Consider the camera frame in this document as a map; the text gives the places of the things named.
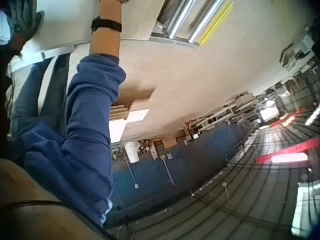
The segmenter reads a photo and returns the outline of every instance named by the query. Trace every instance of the gray glove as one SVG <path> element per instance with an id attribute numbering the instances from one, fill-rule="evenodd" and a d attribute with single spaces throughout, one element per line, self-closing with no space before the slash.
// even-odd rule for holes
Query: gray glove
<path id="1" fill-rule="evenodd" d="M 37 0 L 9 0 L 4 10 L 10 28 L 11 39 L 19 36 L 25 43 L 38 31 L 45 12 L 37 12 Z"/>

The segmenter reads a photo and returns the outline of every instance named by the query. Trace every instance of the black wristband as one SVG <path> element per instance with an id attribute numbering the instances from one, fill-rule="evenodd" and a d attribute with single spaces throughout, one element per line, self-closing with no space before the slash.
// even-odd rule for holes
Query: black wristband
<path id="1" fill-rule="evenodd" d="M 122 32 L 122 24 L 112 21 L 112 20 L 106 20 L 101 19 L 100 17 L 97 17 L 93 20 L 91 29 L 93 32 L 97 31 L 99 28 L 107 28 L 115 30 L 119 33 Z"/>

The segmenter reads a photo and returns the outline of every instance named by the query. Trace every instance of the yellow stripe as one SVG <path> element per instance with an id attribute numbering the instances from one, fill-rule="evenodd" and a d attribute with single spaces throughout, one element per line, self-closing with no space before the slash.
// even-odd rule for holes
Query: yellow stripe
<path id="1" fill-rule="evenodd" d="M 234 9 L 234 1 L 230 0 L 225 4 L 218 12 L 218 14 L 212 19 L 211 23 L 205 30 L 204 34 L 199 39 L 199 45 L 203 46 L 206 44 L 213 34 L 219 29 L 221 24 L 227 19 L 229 14 Z"/>

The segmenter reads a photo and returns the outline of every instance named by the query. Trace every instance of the blue sweatshirt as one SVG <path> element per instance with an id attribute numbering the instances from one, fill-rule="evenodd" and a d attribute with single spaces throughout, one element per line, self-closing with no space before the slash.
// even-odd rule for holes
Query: blue sweatshirt
<path id="1" fill-rule="evenodd" d="M 40 122 L 24 133 L 23 168 L 43 188 L 103 226 L 113 188 L 111 105 L 126 74 L 119 59 L 85 57 L 67 95 L 66 138 Z"/>

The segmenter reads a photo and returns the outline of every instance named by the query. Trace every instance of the blue sleeve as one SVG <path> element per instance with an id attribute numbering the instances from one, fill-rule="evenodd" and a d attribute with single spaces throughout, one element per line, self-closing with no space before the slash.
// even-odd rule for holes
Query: blue sleeve
<path id="1" fill-rule="evenodd" d="M 67 138 L 62 152 L 72 171 L 71 184 L 99 202 L 112 191 L 109 116 L 126 73 L 119 59 L 108 55 L 88 56 L 77 70 L 67 96 Z"/>

